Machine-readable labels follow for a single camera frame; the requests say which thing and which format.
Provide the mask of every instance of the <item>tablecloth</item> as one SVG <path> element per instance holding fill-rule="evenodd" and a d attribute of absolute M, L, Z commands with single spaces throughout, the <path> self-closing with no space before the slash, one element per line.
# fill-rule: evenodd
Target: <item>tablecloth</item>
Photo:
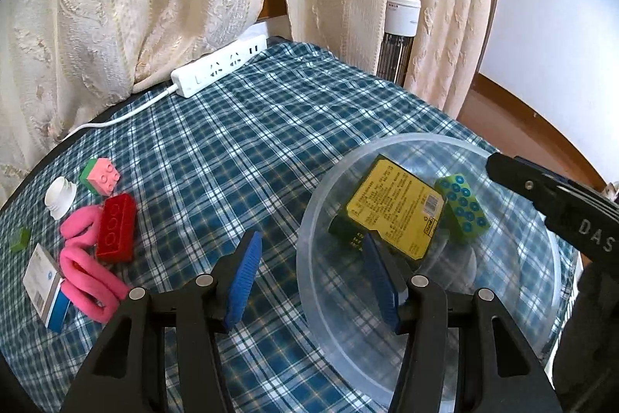
<path fill-rule="evenodd" d="M 127 122 L 87 132 L 0 214 L 0 350 L 8 365 L 38 406 L 58 411 L 101 331 L 70 307 L 62 333 L 49 332 L 21 279 L 36 243 L 54 257 L 63 245 L 43 205 L 50 182 L 59 175 L 76 181 L 89 158 L 107 157 L 121 173 L 117 192 L 137 202 L 135 258 L 114 269 L 131 286 L 178 288 L 209 272 L 246 228 L 262 231 L 263 256 L 243 319 L 218 340 L 237 411 L 383 411 L 342 380 L 313 343 L 296 284 L 295 243 L 321 177 L 359 145 L 404 132 L 450 135 L 493 151 L 403 89 L 301 43 L 270 47 L 190 99 L 173 95 Z M 97 202 L 80 185 L 73 208 Z M 32 238 L 27 251 L 12 254 L 6 243 L 18 226 L 29 227 Z M 559 250 L 564 292 L 549 347 L 575 267 L 574 249 L 559 240 Z M 180 411 L 173 330 L 166 338 L 168 398 Z"/>

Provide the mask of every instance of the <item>wooden floor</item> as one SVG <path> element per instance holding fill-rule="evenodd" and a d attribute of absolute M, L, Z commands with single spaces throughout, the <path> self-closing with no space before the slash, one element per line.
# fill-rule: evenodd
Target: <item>wooden floor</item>
<path fill-rule="evenodd" d="M 544 118 L 477 75 L 458 120 L 509 156 L 522 156 L 597 190 L 604 181 Z"/>

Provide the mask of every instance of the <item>blue gripper pad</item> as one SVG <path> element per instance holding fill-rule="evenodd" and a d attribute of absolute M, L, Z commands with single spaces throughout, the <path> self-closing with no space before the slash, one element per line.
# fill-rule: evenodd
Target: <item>blue gripper pad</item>
<path fill-rule="evenodd" d="M 408 288 L 397 269 L 391 253 L 381 243 L 380 236 L 371 231 L 363 237 L 363 265 L 369 274 L 383 321 L 396 331 L 400 319 L 397 308 L 408 298 Z"/>
<path fill-rule="evenodd" d="M 251 286 L 262 256 L 260 233 L 248 230 L 233 254 L 220 257 L 212 275 L 217 279 L 217 297 L 225 304 L 224 328 L 229 331 L 243 316 Z"/>

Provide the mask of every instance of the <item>pink headband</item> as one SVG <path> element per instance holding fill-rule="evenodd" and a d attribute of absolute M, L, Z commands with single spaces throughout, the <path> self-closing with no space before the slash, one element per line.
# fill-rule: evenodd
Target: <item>pink headband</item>
<path fill-rule="evenodd" d="M 60 225 L 60 234 L 66 240 L 60 251 L 60 268 L 65 277 L 61 286 L 64 295 L 88 317 L 105 324 L 129 287 L 84 250 L 97 242 L 101 213 L 99 206 L 82 207 Z"/>

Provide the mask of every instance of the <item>screw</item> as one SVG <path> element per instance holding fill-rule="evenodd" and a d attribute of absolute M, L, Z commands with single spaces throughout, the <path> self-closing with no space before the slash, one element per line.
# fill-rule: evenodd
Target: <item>screw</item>
<path fill-rule="evenodd" d="M 133 289 L 131 289 L 131 291 L 129 291 L 129 298 L 131 298 L 132 300 L 141 300 L 145 294 L 146 291 L 144 290 L 144 288 L 134 287 Z"/>
<path fill-rule="evenodd" d="M 485 302 L 491 302 L 494 299 L 494 293 L 490 289 L 479 289 L 478 295 Z"/>
<path fill-rule="evenodd" d="M 429 284 L 428 279 L 426 279 L 423 275 L 415 275 L 410 280 L 410 283 L 415 287 L 426 287 Z"/>
<path fill-rule="evenodd" d="M 210 275 L 200 275 L 196 279 L 196 284 L 199 285 L 200 287 L 208 287 L 212 283 L 213 283 L 213 277 L 211 277 Z"/>

